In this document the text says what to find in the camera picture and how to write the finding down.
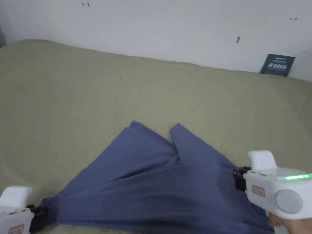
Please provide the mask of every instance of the sticker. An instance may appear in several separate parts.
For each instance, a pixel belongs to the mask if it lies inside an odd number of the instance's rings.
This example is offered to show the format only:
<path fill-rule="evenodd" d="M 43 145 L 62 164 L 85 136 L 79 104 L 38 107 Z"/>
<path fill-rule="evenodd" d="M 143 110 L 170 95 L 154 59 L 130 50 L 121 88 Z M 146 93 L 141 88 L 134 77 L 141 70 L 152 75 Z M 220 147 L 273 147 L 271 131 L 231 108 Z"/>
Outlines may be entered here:
<path fill-rule="evenodd" d="M 266 196 L 266 193 L 265 193 L 264 189 L 260 188 L 260 187 L 257 187 L 255 185 L 252 185 L 252 192 L 257 194 L 257 195 L 260 195 L 262 197 Z"/>
<path fill-rule="evenodd" d="M 24 231 L 24 225 L 13 227 L 9 230 L 8 234 L 22 234 Z"/>
<path fill-rule="evenodd" d="M 287 77 L 294 60 L 295 57 L 268 54 L 260 73 Z"/>

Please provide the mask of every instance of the bed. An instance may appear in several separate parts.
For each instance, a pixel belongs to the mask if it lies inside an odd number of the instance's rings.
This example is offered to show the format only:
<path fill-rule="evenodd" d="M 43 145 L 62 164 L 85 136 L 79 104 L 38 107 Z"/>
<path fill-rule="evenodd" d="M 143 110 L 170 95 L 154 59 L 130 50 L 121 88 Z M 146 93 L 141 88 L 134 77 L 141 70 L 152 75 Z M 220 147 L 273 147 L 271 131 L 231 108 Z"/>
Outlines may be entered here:
<path fill-rule="evenodd" d="M 270 150 L 312 170 L 312 83 L 103 53 L 50 41 L 0 49 L 0 191 L 57 194 L 132 120 L 170 140 L 183 124 L 236 165 Z M 118 233 L 51 226 L 44 233 Z"/>

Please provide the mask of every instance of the blue cloth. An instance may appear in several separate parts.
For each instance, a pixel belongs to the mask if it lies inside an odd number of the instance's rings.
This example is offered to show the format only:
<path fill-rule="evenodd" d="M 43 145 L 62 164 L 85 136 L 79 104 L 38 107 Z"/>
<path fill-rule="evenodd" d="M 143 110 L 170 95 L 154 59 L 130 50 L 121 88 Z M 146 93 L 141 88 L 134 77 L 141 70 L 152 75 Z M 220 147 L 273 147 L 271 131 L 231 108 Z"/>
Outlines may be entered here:
<path fill-rule="evenodd" d="M 226 157 L 181 124 L 173 143 L 133 121 L 59 194 L 48 222 L 139 233 L 269 234 Z"/>

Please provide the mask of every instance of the human hand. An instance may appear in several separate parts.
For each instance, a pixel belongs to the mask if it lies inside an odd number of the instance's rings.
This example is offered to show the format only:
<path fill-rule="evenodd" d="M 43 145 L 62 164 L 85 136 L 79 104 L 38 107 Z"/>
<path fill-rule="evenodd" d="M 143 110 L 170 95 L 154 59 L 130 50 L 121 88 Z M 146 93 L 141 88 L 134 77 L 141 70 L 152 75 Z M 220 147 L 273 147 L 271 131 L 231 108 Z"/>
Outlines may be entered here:
<path fill-rule="evenodd" d="M 312 234 L 312 219 L 289 220 L 270 213 L 269 225 L 271 227 L 284 225 L 289 234 Z"/>

